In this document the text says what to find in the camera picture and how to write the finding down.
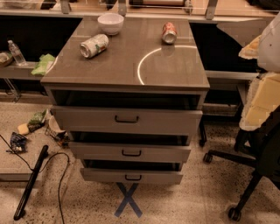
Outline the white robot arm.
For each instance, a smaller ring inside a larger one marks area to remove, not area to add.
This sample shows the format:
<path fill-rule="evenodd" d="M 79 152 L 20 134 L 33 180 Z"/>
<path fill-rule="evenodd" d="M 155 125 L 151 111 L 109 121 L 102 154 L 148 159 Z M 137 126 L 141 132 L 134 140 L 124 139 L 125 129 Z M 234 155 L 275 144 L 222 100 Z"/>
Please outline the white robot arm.
<path fill-rule="evenodd" d="M 280 105 L 280 13 L 261 35 L 240 50 L 239 56 L 257 59 L 257 65 L 264 69 L 250 82 L 239 122 L 242 130 L 252 131 L 260 128 Z"/>

